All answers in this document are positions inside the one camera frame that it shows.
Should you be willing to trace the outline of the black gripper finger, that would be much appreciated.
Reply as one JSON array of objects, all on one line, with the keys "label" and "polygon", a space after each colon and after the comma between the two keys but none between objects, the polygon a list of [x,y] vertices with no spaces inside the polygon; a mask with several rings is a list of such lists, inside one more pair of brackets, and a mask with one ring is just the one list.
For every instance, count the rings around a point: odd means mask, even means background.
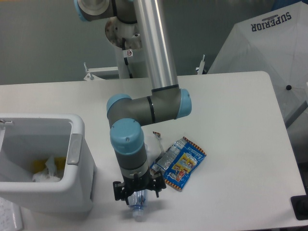
[{"label": "black gripper finger", "polygon": [[113,182],[113,190],[114,190],[114,197],[116,201],[125,201],[128,205],[128,196],[127,190],[124,182],[114,181]]},{"label": "black gripper finger", "polygon": [[161,171],[157,171],[153,175],[150,175],[147,189],[150,191],[155,191],[157,198],[159,198],[159,193],[166,187],[166,182]]}]

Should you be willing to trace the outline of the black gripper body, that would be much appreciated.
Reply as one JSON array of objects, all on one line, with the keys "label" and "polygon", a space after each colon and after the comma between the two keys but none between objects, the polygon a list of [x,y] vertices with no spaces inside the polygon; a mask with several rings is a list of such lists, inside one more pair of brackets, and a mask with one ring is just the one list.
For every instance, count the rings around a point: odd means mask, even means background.
[{"label": "black gripper body", "polygon": [[133,176],[133,178],[123,177],[125,186],[131,191],[140,191],[149,189],[152,185],[152,177],[149,171],[146,171],[142,176]]}]

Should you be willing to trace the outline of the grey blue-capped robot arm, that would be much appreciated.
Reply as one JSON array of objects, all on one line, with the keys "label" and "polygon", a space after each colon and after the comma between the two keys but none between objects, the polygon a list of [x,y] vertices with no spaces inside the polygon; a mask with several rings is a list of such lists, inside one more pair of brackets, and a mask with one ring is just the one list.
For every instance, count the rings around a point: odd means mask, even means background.
[{"label": "grey blue-capped robot arm", "polygon": [[192,101],[181,89],[169,44],[163,3],[160,0],[76,0],[81,20],[117,17],[124,24],[137,24],[152,94],[132,99],[125,94],[112,96],[106,105],[110,141],[123,181],[113,183],[116,200],[127,201],[134,193],[166,187],[161,172],[150,173],[142,126],[188,116]]}]

